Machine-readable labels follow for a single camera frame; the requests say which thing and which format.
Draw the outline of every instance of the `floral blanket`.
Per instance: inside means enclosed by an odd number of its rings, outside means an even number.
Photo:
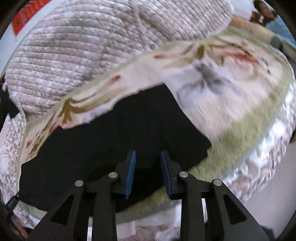
[[[21,164],[37,155],[56,127],[88,123],[118,100],[162,83],[212,143],[208,157],[189,172],[208,181],[225,177],[260,141],[292,81],[283,54],[234,27],[203,41],[166,44],[104,73],[29,121],[19,151],[17,184]],[[122,222],[167,203],[164,188],[157,190],[126,210]]]

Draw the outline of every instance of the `black cloth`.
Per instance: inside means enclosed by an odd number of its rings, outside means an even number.
[[[37,156],[22,165],[20,200],[48,211],[76,180],[100,179],[136,150],[132,193],[116,211],[145,199],[163,186],[160,151],[188,170],[207,157],[210,141],[180,109],[166,85],[120,100],[89,124],[57,128]]]

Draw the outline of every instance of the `blue gripper pad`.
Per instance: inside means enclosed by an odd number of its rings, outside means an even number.
[[[165,154],[163,151],[160,152],[160,164],[161,164],[161,169],[163,172],[163,180],[165,183],[165,191],[168,197],[171,199],[172,197],[172,186],[171,186],[171,177],[170,173],[168,170],[168,165],[165,159]]]
[[[133,175],[135,173],[135,168],[136,168],[136,151],[133,151],[131,155],[129,168],[128,168],[128,173],[126,176],[125,191],[124,191],[124,196],[126,199],[128,199],[131,193],[131,187],[133,185]]]

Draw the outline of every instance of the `triangular cutout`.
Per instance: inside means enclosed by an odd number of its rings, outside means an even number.
[[[53,223],[59,223],[61,225],[66,225],[68,222],[68,217],[74,200],[74,195],[68,197],[68,199],[61,205],[61,207],[56,211],[56,213],[50,219]]]
[[[232,225],[247,220],[243,212],[238,208],[238,206],[231,200],[231,198],[227,194],[223,195],[223,199],[227,209],[229,221]]]

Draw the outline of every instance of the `floor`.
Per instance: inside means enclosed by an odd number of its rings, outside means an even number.
[[[245,203],[246,208],[278,237],[296,210],[296,142],[290,143],[266,188]]]

